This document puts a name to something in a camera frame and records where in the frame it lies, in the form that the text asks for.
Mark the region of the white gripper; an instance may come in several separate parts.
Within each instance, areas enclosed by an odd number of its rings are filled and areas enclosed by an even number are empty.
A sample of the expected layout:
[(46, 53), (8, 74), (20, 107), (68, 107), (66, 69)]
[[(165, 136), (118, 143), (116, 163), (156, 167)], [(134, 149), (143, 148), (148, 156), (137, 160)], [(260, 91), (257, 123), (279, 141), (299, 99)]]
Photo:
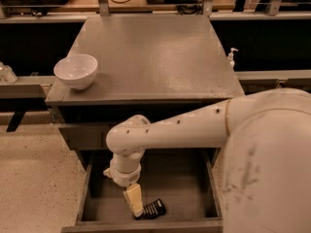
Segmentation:
[(127, 187), (123, 196), (135, 217), (143, 214), (141, 186), (137, 183), (140, 178), (142, 154), (134, 152), (128, 156), (113, 154), (110, 166), (103, 175), (112, 179), (120, 187)]

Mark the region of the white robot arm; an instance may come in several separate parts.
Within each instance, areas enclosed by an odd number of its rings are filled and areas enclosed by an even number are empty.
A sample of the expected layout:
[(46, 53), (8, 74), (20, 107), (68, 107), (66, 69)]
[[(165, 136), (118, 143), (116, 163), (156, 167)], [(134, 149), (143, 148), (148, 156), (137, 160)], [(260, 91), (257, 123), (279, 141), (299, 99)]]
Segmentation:
[(148, 149), (224, 151), (224, 233), (311, 233), (311, 94), (276, 88), (155, 123), (133, 116), (113, 127), (105, 176), (143, 212), (138, 179)]

